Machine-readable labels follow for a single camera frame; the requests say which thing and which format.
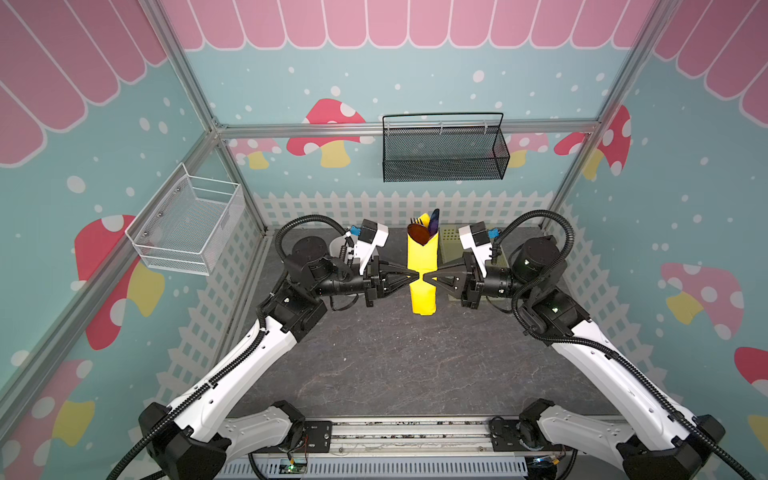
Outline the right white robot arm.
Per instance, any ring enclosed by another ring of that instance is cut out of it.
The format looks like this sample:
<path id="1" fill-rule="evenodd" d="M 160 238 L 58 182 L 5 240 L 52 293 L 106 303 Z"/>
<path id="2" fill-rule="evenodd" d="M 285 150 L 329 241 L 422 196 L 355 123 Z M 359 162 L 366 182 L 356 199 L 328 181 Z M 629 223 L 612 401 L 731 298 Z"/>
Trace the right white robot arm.
<path id="1" fill-rule="evenodd" d="M 519 293 L 524 331 L 573 364 L 620 413 L 609 422 L 579 415 L 538 399 L 516 425 L 490 423 L 503 447 L 517 441 L 528 450 L 562 445 L 622 470 L 630 479 L 692 479 L 724 437 L 712 416 L 696 416 L 675 402 L 619 352 L 589 313 L 557 282 L 564 271 L 552 236 L 532 238 L 513 252 L 507 267 L 482 265 L 472 253 L 424 274 L 463 306 Z"/>

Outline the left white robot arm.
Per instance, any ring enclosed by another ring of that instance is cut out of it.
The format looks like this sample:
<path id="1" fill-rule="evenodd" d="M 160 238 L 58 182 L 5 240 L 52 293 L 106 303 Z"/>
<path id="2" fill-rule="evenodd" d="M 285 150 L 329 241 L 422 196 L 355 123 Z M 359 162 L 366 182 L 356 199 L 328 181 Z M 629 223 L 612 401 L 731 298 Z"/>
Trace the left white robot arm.
<path id="1" fill-rule="evenodd" d="M 201 380 L 167 405 L 150 404 L 139 416 L 139 451 L 157 463 L 152 478 L 213 479 L 230 461 L 276 448 L 288 459 L 306 453 L 305 416 L 287 401 L 232 419 L 229 414 L 256 381 L 316 326 L 336 296 L 361 296 L 368 305 L 420 279 L 417 271 L 372 256 L 331 255 L 318 236 L 299 240 L 245 337 Z"/>

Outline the purple metal spoon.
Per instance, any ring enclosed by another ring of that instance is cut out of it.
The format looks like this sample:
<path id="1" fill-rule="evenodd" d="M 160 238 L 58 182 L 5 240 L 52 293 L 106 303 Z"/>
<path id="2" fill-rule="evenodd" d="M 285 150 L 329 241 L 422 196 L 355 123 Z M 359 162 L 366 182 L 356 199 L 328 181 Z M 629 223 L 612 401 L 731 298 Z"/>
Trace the purple metal spoon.
<path id="1" fill-rule="evenodd" d="M 411 240 L 422 246 L 426 245 L 431 239 L 428 227 L 421 223 L 410 223 L 407 227 L 407 233 Z"/>

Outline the yellow paper napkin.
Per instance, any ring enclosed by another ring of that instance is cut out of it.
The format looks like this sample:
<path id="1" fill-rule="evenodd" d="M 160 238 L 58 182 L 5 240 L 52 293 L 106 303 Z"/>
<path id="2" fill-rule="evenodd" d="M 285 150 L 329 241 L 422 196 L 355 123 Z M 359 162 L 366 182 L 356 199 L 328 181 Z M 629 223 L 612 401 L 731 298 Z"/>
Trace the yellow paper napkin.
<path id="1" fill-rule="evenodd" d="M 415 223 L 427 226 L 430 215 L 423 213 Z M 422 316 L 433 315 L 437 310 L 436 288 L 427 284 L 422 276 L 438 267 L 438 233 L 422 246 L 411 240 L 407 233 L 407 267 L 419 272 L 419 280 L 409 286 L 412 311 Z"/>

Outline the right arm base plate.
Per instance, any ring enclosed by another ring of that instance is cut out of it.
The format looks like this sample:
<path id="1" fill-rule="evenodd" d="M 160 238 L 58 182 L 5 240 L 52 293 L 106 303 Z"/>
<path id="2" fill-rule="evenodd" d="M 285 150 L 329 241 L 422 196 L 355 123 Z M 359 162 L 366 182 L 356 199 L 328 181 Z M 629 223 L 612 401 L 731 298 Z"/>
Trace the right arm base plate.
<path id="1" fill-rule="evenodd" d="M 489 420 L 488 428 L 495 452 L 564 450 L 562 445 L 549 442 L 538 425 L 529 420 L 496 416 Z"/>

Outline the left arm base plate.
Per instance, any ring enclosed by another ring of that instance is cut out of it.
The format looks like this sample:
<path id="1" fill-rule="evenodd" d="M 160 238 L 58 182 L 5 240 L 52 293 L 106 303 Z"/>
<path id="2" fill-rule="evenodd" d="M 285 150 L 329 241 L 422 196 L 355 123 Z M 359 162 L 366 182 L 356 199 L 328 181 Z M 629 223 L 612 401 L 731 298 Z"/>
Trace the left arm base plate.
<path id="1" fill-rule="evenodd" d="M 279 445 L 283 452 L 328 453 L 332 437 L 331 421 L 295 422 L 284 441 Z"/>

